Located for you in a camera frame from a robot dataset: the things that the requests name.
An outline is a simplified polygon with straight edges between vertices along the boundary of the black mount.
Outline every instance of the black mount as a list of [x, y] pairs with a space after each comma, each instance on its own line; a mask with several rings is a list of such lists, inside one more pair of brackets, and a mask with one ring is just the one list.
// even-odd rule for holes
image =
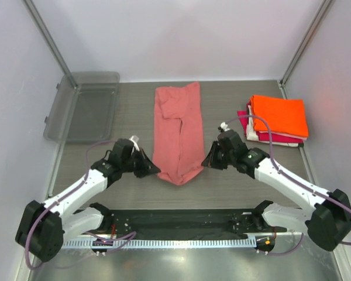
[[253, 209], [252, 220], [258, 230], [263, 230], [270, 227], [263, 218], [263, 212], [271, 204], [273, 204], [273, 201], [264, 200], [259, 205], [257, 205], [255, 209]]
[[157, 174], [160, 169], [147, 157], [142, 148], [136, 150], [134, 143], [128, 139], [119, 139], [112, 150], [107, 150], [108, 158], [96, 161], [92, 170], [98, 170], [108, 179], [108, 187], [118, 181], [123, 173], [131, 173], [138, 178]]
[[[336, 189], [328, 195], [351, 209], [346, 193]], [[351, 231], [351, 214], [327, 200], [322, 204], [316, 204], [315, 207], [311, 219], [305, 222], [308, 236], [320, 248], [331, 252]]]
[[239, 173], [248, 174], [254, 179], [255, 168], [267, 157], [269, 154], [259, 148], [248, 149], [239, 134], [229, 129], [218, 135], [202, 165], [219, 170], [232, 165]]
[[[247, 233], [273, 232], [253, 222], [253, 209], [110, 210], [117, 237], [136, 231], [138, 240], [247, 239]], [[276, 228], [286, 232], [285, 228]]]
[[[25, 208], [19, 224], [16, 242], [25, 247], [29, 231], [38, 216], [45, 210], [44, 204], [33, 200]], [[30, 252], [42, 262], [48, 262], [63, 246], [63, 224], [59, 213], [48, 212], [37, 225], [30, 241]]]

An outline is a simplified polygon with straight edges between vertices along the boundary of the pink pants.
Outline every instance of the pink pants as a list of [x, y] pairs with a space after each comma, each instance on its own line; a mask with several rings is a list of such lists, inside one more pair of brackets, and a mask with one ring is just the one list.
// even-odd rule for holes
[[156, 89], [152, 160], [158, 177], [180, 186], [203, 170], [204, 158], [199, 83]]

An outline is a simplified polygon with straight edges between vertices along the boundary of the stack of clothes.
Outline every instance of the stack of clothes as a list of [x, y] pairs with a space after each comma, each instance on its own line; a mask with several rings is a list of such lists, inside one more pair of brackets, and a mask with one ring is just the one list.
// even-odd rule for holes
[[[247, 111], [238, 111], [238, 116], [247, 114], [259, 116], [268, 123], [274, 145], [302, 147], [308, 137], [302, 100], [254, 95], [247, 104]], [[268, 129], [262, 121], [252, 117], [241, 117], [239, 120], [248, 141], [269, 143]]]

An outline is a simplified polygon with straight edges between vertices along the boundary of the cable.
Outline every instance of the cable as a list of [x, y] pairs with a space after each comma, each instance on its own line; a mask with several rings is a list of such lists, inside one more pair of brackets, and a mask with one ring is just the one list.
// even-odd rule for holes
[[302, 244], [303, 239], [304, 239], [304, 234], [302, 233], [300, 235], [300, 240], [297, 243], [297, 245], [295, 247], [293, 247], [293, 249], [291, 249], [291, 250], [289, 250], [287, 252], [284, 252], [284, 253], [271, 253], [271, 252], [265, 252], [265, 251], [262, 251], [262, 250], [259, 250], [259, 252], [265, 253], [265, 255], [268, 255], [268, 256], [286, 256], [288, 254], [291, 254], [291, 253], [295, 252], [300, 247], [300, 245]]
[[55, 207], [58, 203], [62, 202], [63, 200], [65, 200], [67, 197], [69, 197], [70, 195], [72, 195], [74, 192], [76, 192], [78, 189], [80, 189], [83, 184], [85, 183], [85, 181], [87, 180], [88, 178], [88, 172], [90, 170], [90, 166], [88, 164], [88, 152], [98, 146], [98, 145], [106, 145], [106, 144], [109, 144], [109, 143], [114, 143], [115, 140], [105, 140], [105, 141], [102, 141], [102, 142], [97, 142], [93, 145], [91, 145], [87, 150], [86, 150], [86, 153], [85, 153], [85, 164], [86, 164], [86, 172], [85, 172], [85, 176], [84, 176], [84, 179], [81, 181], [81, 183], [79, 185], [77, 185], [75, 188], [73, 188], [71, 191], [69, 191], [67, 194], [65, 194], [64, 196], [62, 196], [58, 201], [55, 201], [54, 203], [52, 203], [48, 208], [46, 208], [35, 220], [34, 224], [31, 226], [31, 229], [29, 231], [29, 234], [27, 235], [27, 238], [26, 238], [26, 243], [25, 243], [25, 261], [26, 261], [26, 265], [27, 267], [30, 269], [30, 270], [34, 270], [34, 269], [37, 269], [39, 267], [41, 267], [41, 265], [43, 263], [40, 263], [39, 265], [37, 266], [33, 266], [31, 264], [31, 261], [30, 261], [30, 241], [31, 241], [31, 238], [34, 234], [34, 231], [37, 227], [37, 225], [39, 224], [39, 222], [42, 220], [42, 218], [44, 218], [44, 216], [53, 208]]
[[[117, 238], [117, 239], [104, 239], [102, 237], [99, 237], [95, 234], [91, 234], [89, 233], [89, 235], [92, 235], [93, 237], [96, 237], [96, 238], [99, 238], [101, 240], [111, 240], [113, 242], [114, 241], [117, 241], [117, 240], [123, 240], [125, 238], [128, 238], [128, 240], [125, 241], [125, 243], [123, 243], [122, 245], [119, 245], [117, 248], [114, 248], [114, 249], [110, 249], [110, 250], [107, 250], [105, 252], [105, 254], [109, 254], [109, 253], [114, 253], [114, 252], [117, 252], [118, 250], [122, 249], [124, 246], [126, 246], [132, 239], [134, 239], [135, 235], [136, 235], [136, 232], [133, 231], [131, 232], [130, 234], [127, 234], [125, 235], [124, 237], [120, 237], [120, 238]], [[78, 263], [84, 261], [85, 259], [88, 259], [92, 256], [96, 256], [96, 254], [92, 253], [90, 255], [87, 255], [87, 256], [84, 256], [83, 258], [79, 259], [78, 261], [72, 263], [71, 265], [68, 265], [68, 266], [55, 266], [56, 269], [69, 269], [69, 268], [72, 268], [73, 266], [77, 265]]]
[[132, 235], [136, 235], [136, 232], [133, 231], [133, 232], [131, 232], [131, 233], [129, 233], [129, 234], [126, 234], [126, 235], [123, 236], [123, 237], [114, 238], [114, 239], [112, 239], [112, 238], [103, 238], [103, 237], [97, 236], [97, 235], [95, 235], [95, 234], [93, 234], [93, 233], [91, 233], [91, 232], [85, 232], [85, 234], [88, 234], [88, 235], [90, 235], [90, 236], [92, 236], [92, 237], [98, 238], [99, 240], [102, 240], [102, 241], [104, 241], [104, 242], [115, 242], [115, 241], [124, 240], [124, 239], [126, 239], [126, 238], [129, 238], [129, 237], [131, 237]]
[[274, 231], [273, 240], [276, 240], [276, 238], [277, 238], [277, 230], [276, 230], [276, 227], [273, 227], [273, 231]]
[[[289, 174], [287, 174], [286, 172], [282, 171], [278, 166], [277, 166], [277, 163], [276, 161], [274, 160], [274, 153], [273, 153], [273, 142], [272, 142], [272, 135], [271, 135], [271, 129], [268, 125], [268, 123], [261, 117], [257, 116], [257, 115], [241, 115], [239, 117], [236, 117], [234, 119], [231, 119], [229, 120], [228, 122], [226, 122], [226, 124], [229, 124], [235, 120], [239, 120], [240, 118], [256, 118], [260, 121], [262, 121], [262, 123], [265, 124], [265, 127], [267, 127], [268, 129], [268, 134], [269, 134], [269, 155], [270, 155], [270, 160], [274, 166], [274, 168], [280, 173], [282, 174], [286, 179], [292, 181], [293, 183], [297, 184], [298, 186], [302, 187], [303, 189], [305, 189], [306, 191], [309, 191], [311, 192], [312, 194], [314, 195], [317, 195], [317, 196], [320, 196], [321, 198], [325, 199], [325, 200], [328, 200], [329, 202], [332, 202], [333, 204], [337, 205], [338, 207], [344, 209], [345, 211], [347, 211], [349, 214], [351, 214], [351, 209], [345, 205], [343, 205], [342, 203], [336, 201], [335, 199], [333, 198], [330, 198], [326, 195], [323, 195], [322, 193], [316, 191], [316, 190], [313, 190], [311, 188], [309, 188], [308, 186], [302, 184], [301, 182], [299, 182], [298, 180], [294, 179], [293, 177], [291, 177]], [[341, 244], [344, 244], [344, 245], [349, 245], [351, 246], [351, 242], [341, 242]]]

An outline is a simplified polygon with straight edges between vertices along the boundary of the wire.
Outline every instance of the wire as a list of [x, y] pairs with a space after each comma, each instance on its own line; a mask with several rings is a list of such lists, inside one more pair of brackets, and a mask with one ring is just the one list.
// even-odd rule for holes
[[259, 252], [260, 252], [260, 253], [265, 253], [265, 254], [268, 255], [268, 256], [286, 256], [286, 255], [289, 255], [289, 254], [295, 252], [295, 251], [300, 247], [300, 245], [302, 244], [303, 239], [304, 239], [304, 234], [302, 233], [302, 234], [300, 235], [300, 240], [299, 240], [299, 242], [296, 244], [296, 246], [293, 247], [293, 249], [291, 249], [291, 250], [289, 250], [289, 251], [287, 251], [287, 252], [284, 252], [284, 253], [271, 253], [271, 252], [265, 252], [265, 251], [262, 251], [262, 250], [259, 250]]
[[115, 241], [124, 240], [124, 239], [126, 239], [126, 238], [129, 238], [129, 237], [131, 237], [132, 235], [136, 235], [136, 232], [133, 231], [133, 232], [131, 232], [131, 233], [129, 233], [129, 234], [126, 234], [126, 235], [123, 236], [123, 237], [115, 238], [115, 239], [109, 239], [109, 238], [107, 239], [107, 238], [104, 238], [104, 237], [100, 237], [100, 236], [97, 236], [97, 235], [95, 235], [95, 234], [93, 234], [93, 233], [91, 233], [91, 232], [86, 232], [85, 234], [88, 234], [88, 235], [90, 235], [90, 236], [92, 236], [92, 237], [98, 238], [98, 239], [100, 239], [100, 240], [102, 240], [102, 241], [104, 241], [104, 242], [115, 242]]
[[39, 222], [44, 218], [44, 216], [53, 208], [55, 207], [57, 204], [59, 204], [60, 202], [62, 202], [63, 200], [65, 200], [67, 197], [69, 197], [70, 195], [72, 195], [74, 192], [76, 192], [78, 189], [80, 189], [83, 184], [86, 182], [87, 178], [88, 178], [88, 172], [90, 170], [90, 165], [88, 164], [88, 152], [98, 146], [98, 145], [107, 145], [109, 143], [114, 143], [115, 140], [105, 140], [103, 142], [97, 142], [93, 145], [91, 145], [87, 150], [86, 150], [86, 153], [85, 153], [85, 164], [86, 164], [86, 172], [85, 172], [85, 176], [83, 178], [83, 180], [81, 181], [81, 183], [79, 185], [77, 185], [75, 188], [73, 188], [71, 191], [69, 191], [67, 194], [65, 194], [64, 196], [62, 196], [58, 201], [55, 201], [54, 203], [52, 203], [51, 205], [49, 205], [48, 208], [46, 208], [35, 220], [35, 222], [33, 223], [33, 225], [31, 226], [30, 228], [30, 231], [27, 235], [27, 238], [26, 238], [26, 243], [25, 243], [25, 261], [26, 261], [26, 265], [27, 267], [30, 269], [30, 270], [34, 270], [34, 269], [37, 269], [39, 267], [41, 267], [41, 265], [43, 263], [40, 263], [39, 265], [37, 266], [33, 266], [31, 264], [31, 261], [30, 261], [30, 241], [31, 241], [31, 238], [35, 232], [35, 229], [37, 227], [37, 225], [39, 224]]
[[273, 232], [274, 232], [273, 240], [276, 240], [276, 238], [277, 238], [277, 230], [276, 230], [276, 227], [273, 227]]
[[112, 225], [111, 239], [113, 238], [113, 236], [115, 236], [115, 233], [116, 233], [116, 224]]
[[[329, 202], [332, 202], [333, 204], [337, 205], [338, 207], [344, 209], [346, 212], [348, 212], [349, 214], [351, 214], [351, 209], [350, 209], [349, 207], [343, 205], [342, 203], [336, 201], [336, 200], [333, 199], [333, 198], [330, 198], [330, 197], [328, 197], [328, 196], [326, 196], [326, 195], [324, 195], [324, 194], [322, 194], [322, 193], [320, 193], [320, 192], [318, 192], [318, 191], [316, 191], [316, 190], [313, 190], [313, 189], [309, 188], [308, 186], [306, 186], [306, 185], [302, 184], [301, 182], [299, 182], [298, 180], [294, 179], [293, 177], [291, 177], [289, 174], [287, 174], [286, 172], [282, 171], [282, 170], [278, 167], [276, 161], [274, 160], [273, 141], [272, 141], [272, 135], [271, 135], [272, 132], [271, 132], [271, 129], [270, 129], [268, 123], [267, 123], [263, 118], [261, 118], [261, 117], [259, 117], [259, 116], [257, 116], [257, 115], [249, 115], [249, 114], [247, 114], [247, 115], [241, 115], [241, 116], [239, 116], [239, 117], [236, 117], [236, 118], [234, 118], [234, 119], [231, 119], [231, 120], [229, 120], [228, 122], [226, 122], [226, 124], [229, 124], [229, 123], [231, 123], [231, 122], [233, 122], [233, 121], [235, 121], [235, 120], [239, 120], [240, 118], [247, 118], [247, 117], [248, 117], [248, 118], [250, 118], [250, 117], [251, 117], [251, 118], [256, 118], [256, 119], [262, 121], [262, 123], [264, 123], [265, 126], [267, 127], [267, 129], [268, 129], [268, 134], [269, 134], [269, 155], [270, 155], [270, 160], [271, 160], [271, 162], [272, 162], [274, 168], [278, 171], [278, 173], [282, 174], [286, 179], [292, 181], [293, 183], [295, 183], [295, 184], [297, 184], [298, 186], [302, 187], [302, 188], [305, 189], [306, 191], [309, 191], [309, 192], [311, 192], [311, 193], [314, 194], [314, 195], [320, 196], [321, 198], [323, 198], [323, 199], [325, 199], [325, 200], [328, 200]], [[343, 242], [343, 241], [342, 241], [341, 244], [351, 246], [351, 242]]]

